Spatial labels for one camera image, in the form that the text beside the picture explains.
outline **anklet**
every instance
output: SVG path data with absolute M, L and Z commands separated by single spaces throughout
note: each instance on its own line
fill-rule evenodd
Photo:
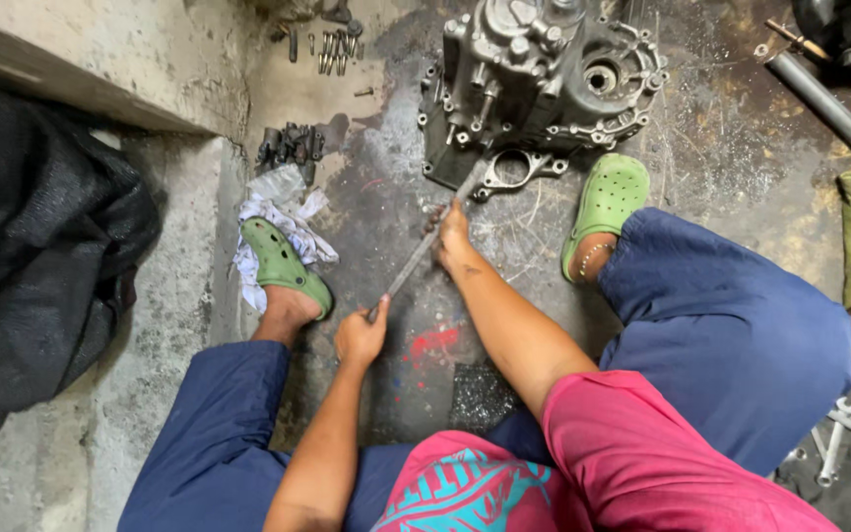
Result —
M 584 257 L 584 261 L 580 265 L 580 278 L 584 281 L 586 280 L 586 263 L 590 261 L 590 258 L 593 257 L 593 253 L 597 251 L 597 249 L 607 248 L 609 250 L 615 250 L 616 247 L 612 244 L 597 244 L 593 246 L 589 253 Z

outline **hand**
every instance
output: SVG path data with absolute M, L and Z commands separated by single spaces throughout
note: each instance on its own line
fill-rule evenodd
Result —
M 390 296 L 384 294 L 376 305 L 376 321 L 370 323 L 368 308 L 360 308 L 340 322 L 334 345 L 337 346 L 337 357 L 341 367 L 355 366 L 363 371 L 383 349 L 386 338 L 386 316 L 390 313 Z
M 445 206 L 439 208 L 438 212 L 429 218 L 429 223 L 425 227 L 426 232 L 431 232 L 435 224 L 439 222 Z M 446 271 L 451 272 L 452 258 L 455 254 L 471 246 L 468 241 L 468 219 L 465 213 L 461 211 L 461 201 L 454 199 L 452 201 L 452 210 L 442 222 L 442 227 L 439 229 L 439 238 L 436 242 L 436 256 Z

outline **blue pants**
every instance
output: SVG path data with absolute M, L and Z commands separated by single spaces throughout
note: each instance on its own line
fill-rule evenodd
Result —
M 641 372 L 712 447 L 757 474 L 851 389 L 843 307 L 702 227 L 636 211 L 598 282 L 625 324 L 600 369 Z M 196 355 L 118 529 L 261 530 L 290 459 L 267 450 L 289 359 L 273 342 Z M 527 410 L 486 437 L 552 464 Z M 372 527 L 411 449 L 361 450 L 344 530 Z

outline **green crocs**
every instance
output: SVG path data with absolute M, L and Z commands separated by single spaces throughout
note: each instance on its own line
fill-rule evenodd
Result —
M 584 236 L 593 233 L 622 234 L 622 224 L 649 197 L 649 172 L 637 159 L 607 153 L 599 157 L 586 178 L 580 210 L 573 231 L 560 253 L 563 276 L 570 278 L 570 258 Z
M 259 216 L 243 222 L 241 233 L 258 258 L 258 286 L 278 285 L 307 294 L 321 306 L 317 319 L 323 320 L 334 306 L 333 297 L 320 276 L 304 268 L 284 233 Z

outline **red t-shirt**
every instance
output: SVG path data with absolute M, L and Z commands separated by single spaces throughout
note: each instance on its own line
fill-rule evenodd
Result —
M 837 530 L 712 449 L 636 372 L 564 377 L 543 425 L 559 471 L 466 432 L 421 442 L 373 530 Z

